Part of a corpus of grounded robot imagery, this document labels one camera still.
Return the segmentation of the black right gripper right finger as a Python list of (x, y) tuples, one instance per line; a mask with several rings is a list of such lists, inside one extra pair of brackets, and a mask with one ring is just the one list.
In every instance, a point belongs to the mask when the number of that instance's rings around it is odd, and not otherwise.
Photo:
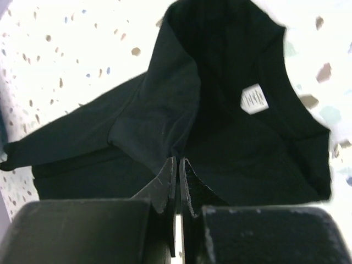
[(184, 263), (210, 263), (202, 207), (228, 206), (229, 203), (202, 182), (187, 158), (180, 160), (179, 182)]

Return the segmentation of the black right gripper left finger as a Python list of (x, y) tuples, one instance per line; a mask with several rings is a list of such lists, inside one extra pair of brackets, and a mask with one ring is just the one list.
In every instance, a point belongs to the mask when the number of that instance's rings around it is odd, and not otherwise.
[(168, 158), (160, 172), (133, 200), (150, 204), (143, 257), (175, 257), (177, 159)]

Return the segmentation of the black t shirt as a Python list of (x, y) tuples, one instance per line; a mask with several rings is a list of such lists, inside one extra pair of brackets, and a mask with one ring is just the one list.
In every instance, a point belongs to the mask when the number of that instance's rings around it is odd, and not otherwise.
[(147, 72), (5, 145), (40, 199), (131, 197), (170, 157), (187, 158), (232, 206), (331, 196), (329, 130), (284, 63), (285, 28), (251, 1), (177, 1)]

